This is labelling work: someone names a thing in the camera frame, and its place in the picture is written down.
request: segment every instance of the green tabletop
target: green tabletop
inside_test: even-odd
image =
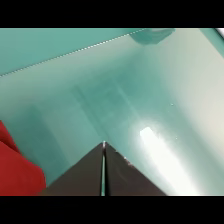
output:
[[[203,32],[147,28],[1,76],[0,119],[48,184],[108,141],[168,195],[224,195],[224,61]]]

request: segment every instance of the red cloth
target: red cloth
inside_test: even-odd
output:
[[[43,171],[20,154],[0,121],[0,196],[37,195],[44,188]]]

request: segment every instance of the teal wall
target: teal wall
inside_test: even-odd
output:
[[[0,75],[140,28],[1,28]]]

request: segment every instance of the red object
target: red object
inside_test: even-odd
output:
[[[0,121],[0,196],[37,195],[44,188],[43,171],[20,154]]]

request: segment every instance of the dark triangular object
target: dark triangular object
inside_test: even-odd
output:
[[[166,196],[112,146],[105,148],[107,196]]]
[[[72,166],[42,196],[100,196],[103,144],[100,143]]]

